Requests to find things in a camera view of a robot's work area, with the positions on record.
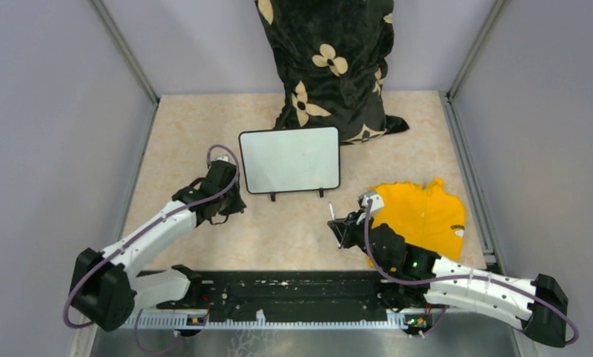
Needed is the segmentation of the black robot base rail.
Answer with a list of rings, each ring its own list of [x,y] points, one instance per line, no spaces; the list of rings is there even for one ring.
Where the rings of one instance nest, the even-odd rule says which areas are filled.
[[[132,314],[125,328],[202,330],[395,329],[424,338],[441,305],[375,271],[201,271],[191,297]]]

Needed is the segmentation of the small black-framed whiteboard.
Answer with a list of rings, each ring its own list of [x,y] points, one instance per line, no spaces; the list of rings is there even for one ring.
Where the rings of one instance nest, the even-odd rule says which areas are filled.
[[[341,185],[339,130],[334,126],[253,130],[238,137],[246,189],[253,195],[313,191]]]

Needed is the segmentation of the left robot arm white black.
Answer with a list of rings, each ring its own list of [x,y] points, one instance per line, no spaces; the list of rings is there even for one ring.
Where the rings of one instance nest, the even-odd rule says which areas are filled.
[[[147,274],[145,266],[178,239],[215,216],[242,213],[240,168],[225,156],[208,164],[206,176],[176,192],[151,219],[125,238],[99,251],[87,248],[74,265],[70,291],[62,310],[66,326],[97,325],[106,332],[121,327],[131,314],[166,305],[198,306],[204,297],[202,278],[175,265]]]

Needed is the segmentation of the white marker pen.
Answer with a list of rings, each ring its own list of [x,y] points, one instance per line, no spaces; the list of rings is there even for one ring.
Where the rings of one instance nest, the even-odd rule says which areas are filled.
[[[327,222],[327,226],[330,228],[330,230],[333,232],[333,236],[334,239],[337,243],[337,246],[340,248],[341,247],[341,243],[339,240],[339,235],[337,233],[337,227],[336,227],[336,216],[335,216],[335,211],[333,209],[333,204],[332,202],[328,202],[328,206],[329,206],[329,211],[330,211],[330,220]]]

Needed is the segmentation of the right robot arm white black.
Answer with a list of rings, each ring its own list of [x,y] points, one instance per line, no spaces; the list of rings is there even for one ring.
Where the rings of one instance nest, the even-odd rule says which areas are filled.
[[[332,219],[327,227],[340,248],[359,248],[385,282],[396,283],[408,306],[425,302],[467,309],[549,347],[574,343],[566,338],[567,330],[574,328],[568,319],[568,297],[552,276],[525,279],[470,268],[408,244],[386,224],[373,227],[362,210]]]

